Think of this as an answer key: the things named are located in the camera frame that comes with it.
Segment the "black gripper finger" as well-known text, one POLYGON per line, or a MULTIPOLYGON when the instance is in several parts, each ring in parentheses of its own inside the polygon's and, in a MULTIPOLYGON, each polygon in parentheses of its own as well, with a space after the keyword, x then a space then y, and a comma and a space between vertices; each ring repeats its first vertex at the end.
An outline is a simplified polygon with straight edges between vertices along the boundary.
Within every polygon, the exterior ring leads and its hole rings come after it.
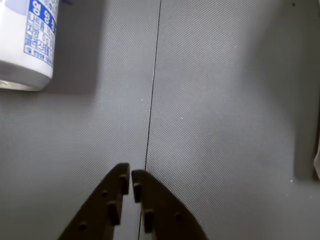
POLYGON ((145 170, 131 172, 134 201, 141 206, 144 232, 153 240, 206 240, 186 206, 145 170))
POLYGON ((69 222, 60 240, 112 240, 121 224, 123 196, 129 194, 130 165, 114 166, 69 222))

